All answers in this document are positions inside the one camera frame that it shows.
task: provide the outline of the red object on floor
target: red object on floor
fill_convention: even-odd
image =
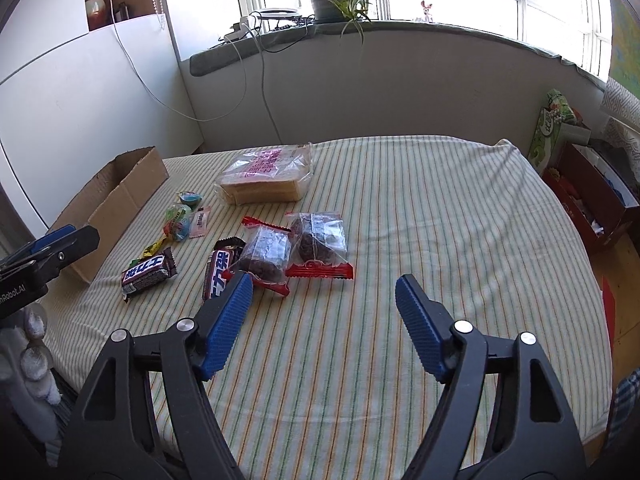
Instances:
[[[609,343],[613,352],[613,339],[616,334],[616,299],[606,278],[602,279],[602,301],[604,302],[604,317],[607,320]]]

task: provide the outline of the blue textured rubber pad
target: blue textured rubber pad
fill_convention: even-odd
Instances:
[[[422,367],[437,381],[443,382],[447,374],[442,351],[443,341],[404,278],[396,281],[396,307],[418,352]]]
[[[203,380],[209,381],[214,373],[225,367],[226,358],[229,357],[251,305],[253,293],[251,277],[245,274],[207,337],[207,352],[200,367]]]

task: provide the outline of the striped tablecloth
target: striped tablecloth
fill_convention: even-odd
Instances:
[[[193,315],[215,240],[242,235],[249,214],[282,224],[287,211],[340,211],[355,279],[256,290],[226,367],[206,384],[248,478],[400,478],[442,388],[424,373],[394,304],[412,272],[456,319],[501,337],[534,332],[564,387],[580,435],[606,422],[611,362],[602,298],[578,234],[510,143],[449,137],[371,137],[314,146],[315,174],[298,203],[228,206],[214,178],[237,152],[166,160],[171,174],[114,248],[95,281],[68,276],[43,300],[56,368],[80,389],[105,339],[165,330]],[[126,263],[159,234],[178,190],[214,205],[206,237],[174,246],[179,275],[124,303]],[[479,460],[495,383],[486,381],[465,459]],[[175,438],[152,377],[160,435]]]

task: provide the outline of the brown box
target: brown box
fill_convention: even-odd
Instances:
[[[604,229],[603,235],[596,236],[574,200],[553,178],[549,170],[545,170],[543,180],[553,190],[571,217],[588,253],[602,250],[617,241],[632,222],[640,218],[640,206],[625,205],[600,171],[569,142],[562,150],[557,169],[573,184],[583,203]]]
[[[100,234],[98,248],[70,266],[84,282],[93,281],[142,206],[168,178],[155,148],[123,153],[96,173],[60,213],[49,232],[67,224],[88,224]]]

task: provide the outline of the red and clear wrapper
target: red and clear wrapper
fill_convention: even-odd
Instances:
[[[240,258],[222,273],[222,277],[228,280],[235,270],[244,270],[251,275],[255,285],[287,296],[289,286],[285,269],[291,251],[289,230],[250,216],[242,219],[242,225],[247,233],[246,245]]]
[[[339,213],[290,213],[291,256],[286,275],[353,279]]]

